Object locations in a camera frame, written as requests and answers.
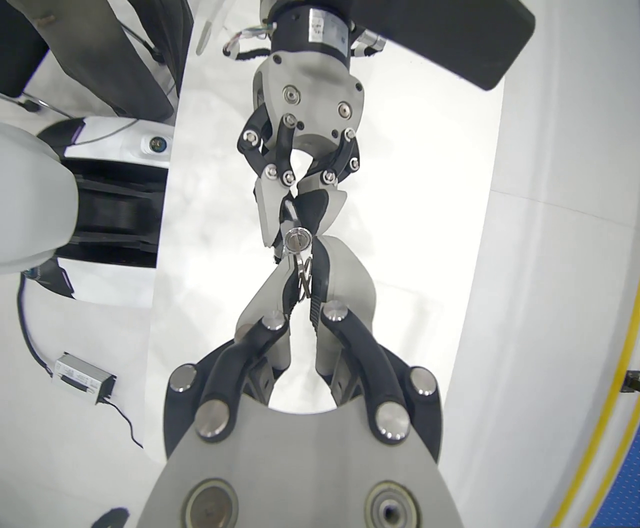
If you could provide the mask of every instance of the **black cylindrical motor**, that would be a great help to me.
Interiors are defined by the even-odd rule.
[[[272,11],[276,29],[271,52],[316,51],[330,55],[347,69],[351,62],[349,21],[335,11],[313,4],[285,4]]]

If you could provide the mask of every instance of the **black rectangular panel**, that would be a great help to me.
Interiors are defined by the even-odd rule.
[[[321,0],[359,26],[491,90],[533,34],[518,0]]]

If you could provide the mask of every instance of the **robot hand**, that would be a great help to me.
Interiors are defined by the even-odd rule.
[[[462,527],[436,467],[436,379],[376,342],[373,281],[341,240],[325,234],[346,200],[337,186],[360,169],[364,88],[349,73],[351,57],[385,45],[340,15],[340,6],[485,89],[497,84],[533,30],[532,15],[518,3],[515,16],[513,0],[495,0],[481,18],[472,1],[457,10],[414,2],[412,9],[429,12],[421,19],[408,8],[395,12],[391,2],[374,8],[261,0],[262,25],[224,46],[236,60],[267,56],[253,79],[254,111],[237,149],[257,176],[262,241],[277,266],[240,315],[234,339],[171,375],[168,463],[140,528]],[[408,28],[406,38],[400,26]],[[270,37],[271,49],[241,53],[240,39],[251,36]],[[293,149],[313,158],[296,196]],[[315,415],[268,408],[291,362],[289,316],[303,298],[311,299],[316,371],[337,406]]]
[[[269,287],[287,277],[284,268]],[[323,304],[318,327],[341,347],[323,375],[338,406],[330,412],[267,407],[283,372],[270,352],[289,331],[278,310],[174,371],[164,410],[169,460],[140,528],[462,527],[436,467],[442,415],[433,375],[381,347],[339,300]]]

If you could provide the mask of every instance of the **sticker label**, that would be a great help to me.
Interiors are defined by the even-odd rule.
[[[349,29],[335,15],[320,9],[311,9],[309,42],[331,46],[346,57],[349,53]]]

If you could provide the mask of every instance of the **yellow stripe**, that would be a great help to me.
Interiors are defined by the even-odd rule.
[[[587,512],[584,514],[584,517],[582,517],[582,521],[580,522],[581,527],[588,528],[589,526],[591,526],[594,517],[598,513],[598,508],[604,500],[605,494],[611,488],[611,483],[618,474],[618,470],[622,465],[623,459],[625,458],[625,456],[627,456],[629,447],[631,446],[631,442],[633,441],[636,434],[638,422],[640,422],[640,398],[638,398],[636,401],[633,414],[631,415],[629,423],[627,424],[627,428],[625,429],[625,434],[622,436],[622,440],[620,441],[620,445],[618,446],[616,455],[611,461],[611,465],[609,466],[606,475],[600,483],[598,492],[596,493],[595,497],[593,497],[593,501],[591,502],[591,505],[589,506]]]
[[[611,418],[611,413],[613,412],[613,408],[615,407],[616,400],[618,399],[618,395],[620,394],[620,387],[622,387],[622,383],[625,381],[625,376],[627,374],[627,367],[629,365],[629,361],[631,359],[631,354],[634,351],[634,347],[636,345],[636,337],[638,334],[638,326],[640,325],[640,283],[638,283],[638,288],[636,291],[636,300],[634,302],[633,313],[631,314],[631,320],[629,321],[629,326],[627,329],[627,337],[625,338],[625,345],[622,347],[622,353],[620,354],[620,359],[618,359],[618,365],[616,366],[616,373],[613,376],[613,381],[611,386],[609,387],[609,393],[607,394],[607,399],[602,406],[602,411],[600,412],[600,418],[598,419],[598,423],[596,424],[596,428],[591,435],[591,441],[587,447],[587,451],[584,453],[582,460],[580,461],[580,465],[578,466],[578,471],[575,473],[575,477],[573,477],[573,481],[571,486],[569,486],[568,491],[566,492],[566,496],[556,513],[553,521],[551,522],[551,527],[556,528],[559,527],[564,518],[566,517],[567,512],[569,512],[569,508],[573,504],[573,500],[575,496],[578,494],[580,490],[580,486],[582,486],[582,481],[584,480],[589,467],[591,466],[591,462],[593,462],[593,458],[596,456],[598,452],[598,448],[600,447],[600,442],[602,441],[602,435],[604,435],[604,431],[607,428],[607,424],[609,423],[609,419]]]

